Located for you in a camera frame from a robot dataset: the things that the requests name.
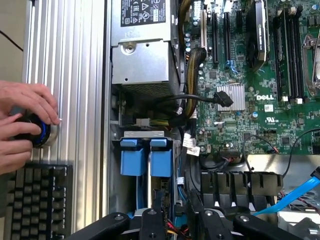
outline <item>black keyboard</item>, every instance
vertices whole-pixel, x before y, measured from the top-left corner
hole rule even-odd
[[[60,240],[71,234],[73,169],[29,163],[8,182],[3,240]]]

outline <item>power supply label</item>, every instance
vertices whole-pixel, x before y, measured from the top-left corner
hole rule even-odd
[[[121,0],[121,27],[166,22],[166,0]]]

